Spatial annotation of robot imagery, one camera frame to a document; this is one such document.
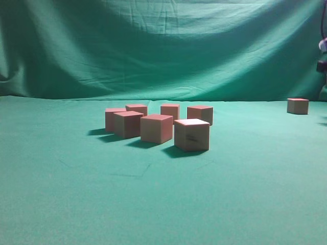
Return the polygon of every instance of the tan block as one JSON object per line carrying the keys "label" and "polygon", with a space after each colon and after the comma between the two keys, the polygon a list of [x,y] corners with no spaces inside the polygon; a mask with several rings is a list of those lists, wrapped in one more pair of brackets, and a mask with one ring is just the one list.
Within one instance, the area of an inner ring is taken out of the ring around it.
{"label": "tan block", "polygon": [[188,119],[200,119],[213,124],[214,108],[212,106],[188,106]]}
{"label": "tan block", "polygon": [[141,118],[141,140],[162,144],[173,138],[173,116],[151,114]]}
{"label": "tan block", "polygon": [[114,131],[114,116],[115,112],[126,111],[125,108],[107,108],[105,111],[105,129],[108,132]]}
{"label": "tan block", "polygon": [[298,115],[307,115],[309,100],[306,99],[287,99],[287,112]]}
{"label": "tan block", "polygon": [[131,105],[126,105],[125,107],[127,111],[137,111],[139,113],[142,113],[144,116],[148,115],[148,107],[146,105],[131,104]]}
{"label": "tan block", "polygon": [[175,146],[186,152],[209,150],[209,129],[210,123],[200,119],[176,120]]}
{"label": "tan block", "polygon": [[114,113],[114,133],[125,139],[140,136],[142,116],[136,111]]}
{"label": "tan block", "polygon": [[179,104],[162,104],[160,107],[160,114],[173,116],[173,120],[178,120],[179,107]]}

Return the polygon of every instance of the wooden cube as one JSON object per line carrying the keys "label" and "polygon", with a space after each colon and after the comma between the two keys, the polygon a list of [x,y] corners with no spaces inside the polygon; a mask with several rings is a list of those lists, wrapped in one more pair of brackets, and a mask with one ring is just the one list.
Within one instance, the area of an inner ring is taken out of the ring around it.
{"label": "wooden cube", "polygon": [[298,115],[307,115],[309,109],[309,100],[305,99],[287,99],[287,112]]}
{"label": "wooden cube", "polygon": [[126,105],[127,111],[137,111],[139,113],[142,113],[144,116],[148,115],[148,107],[146,105],[142,104],[132,104],[132,105]]}
{"label": "wooden cube", "polygon": [[152,114],[141,118],[141,140],[162,144],[173,138],[173,116]]}
{"label": "wooden cube", "polygon": [[186,152],[209,150],[209,128],[210,123],[200,119],[176,120],[175,146]]}
{"label": "wooden cube", "polygon": [[115,112],[123,112],[126,111],[125,108],[107,108],[105,111],[105,129],[107,132],[114,131],[114,117],[113,114]]}
{"label": "wooden cube", "polygon": [[212,106],[188,106],[188,119],[200,119],[213,124],[214,108]]}
{"label": "wooden cube", "polygon": [[125,111],[114,113],[114,133],[124,139],[140,136],[140,119],[142,113]]}
{"label": "wooden cube", "polygon": [[160,107],[160,114],[173,116],[173,120],[178,120],[179,119],[179,104],[162,104]]}

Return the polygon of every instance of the pink block top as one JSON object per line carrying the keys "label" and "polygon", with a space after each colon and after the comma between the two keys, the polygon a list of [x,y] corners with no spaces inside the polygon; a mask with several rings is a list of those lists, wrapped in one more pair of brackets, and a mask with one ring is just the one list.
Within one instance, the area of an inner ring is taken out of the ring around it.
{"label": "pink block top", "polygon": [[167,119],[169,117],[173,117],[173,116],[159,115],[159,114],[151,114],[151,115],[142,117],[142,119],[165,120],[165,119]]}
{"label": "pink block top", "polygon": [[179,119],[175,120],[175,123],[183,124],[184,126],[187,125],[210,125],[210,123],[206,121],[202,121],[200,119]]}
{"label": "pink block top", "polygon": [[139,113],[139,112],[136,112],[136,111],[116,112],[115,114],[119,115],[119,116],[138,116],[138,115],[143,116],[143,113]]}
{"label": "pink block top", "polygon": [[308,101],[306,99],[300,99],[300,98],[290,98],[288,100],[290,100],[290,101]]}
{"label": "pink block top", "polygon": [[188,106],[190,108],[195,108],[195,109],[208,109],[212,108],[212,106]]}
{"label": "pink block top", "polygon": [[142,105],[142,104],[132,104],[132,105],[126,105],[127,107],[146,107],[146,105]]}
{"label": "pink block top", "polygon": [[162,104],[161,106],[179,107],[179,104]]}
{"label": "pink block top", "polygon": [[107,108],[106,112],[122,112],[126,111],[126,108]]}

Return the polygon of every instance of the block side face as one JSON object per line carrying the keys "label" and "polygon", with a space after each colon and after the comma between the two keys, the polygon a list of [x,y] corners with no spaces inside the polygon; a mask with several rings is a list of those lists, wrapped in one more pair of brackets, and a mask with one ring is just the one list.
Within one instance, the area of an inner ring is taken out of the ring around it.
{"label": "block side face", "polygon": [[206,109],[201,110],[201,120],[206,121],[210,123],[210,125],[213,124],[214,121],[214,108],[209,107]]}
{"label": "block side face", "polygon": [[294,105],[295,105],[295,102],[293,100],[290,100],[290,99],[287,100],[287,112],[288,113],[293,113]]}
{"label": "block side face", "polygon": [[201,110],[197,108],[188,107],[187,108],[187,119],[201,119]]}
{"label": "block side face", "polygon": [[125,120],[123,116],[113,115],[114,119],[114,133],[120,137],[125,137]]}
{"label": "block side face", "polygon": [[124,112],[125,108],[107,108],[105,111],[105,130],[107,132],[114,132],[114,113]]}
{"label": "block side face", "polygon": [[174,126],[174,145],[185,151],[185,126],[180,123]]}
{"label": "block side face", "polygon": [[307,115],[309,110],[309,101],[295,101],[294,112],[299,115]]}
{"label": "block side face", "polygon": [[209,124],[186,127],[185,149],[187,151],[209,150]]}
{"label": "block side face", "polygon": [[173,138],[173,116],[161,121],[160,143],[164,143]]}
{"label": "block side face", "polygon": [[141,140],[160,144],[161,121],[141,118]]}
{"label": "block side face", "polygon": [[307,115],[309,110],[308,100],[288,100],[287,102],[287,112],[298,115]]}
{"label": "block side face", "polygon": [[173,116],[173,120],[179,119],[179,107],[169,107],[169,106],[161,106],[160,108],[161,115],[169,115]]}
{"label": "block side face", "polygon": [[134,138],[140,136],[142,115],[133,115],[125,118],[124,138]]}

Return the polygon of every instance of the black cable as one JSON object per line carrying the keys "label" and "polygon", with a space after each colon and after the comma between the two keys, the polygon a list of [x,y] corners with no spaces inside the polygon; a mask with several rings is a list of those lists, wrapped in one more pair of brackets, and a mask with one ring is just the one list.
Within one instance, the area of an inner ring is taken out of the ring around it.
{"label": "black cable", "polygon": [[321,37],[322,37],[323,40],[326,38],[325,34],[323,33],[323,22],[324,22],[324,19],[325,19],[326,6],[327,6],[327,0],[324,0],[323,12],[322,12],[321,23],[320,23],[320,32],[321,32]]}

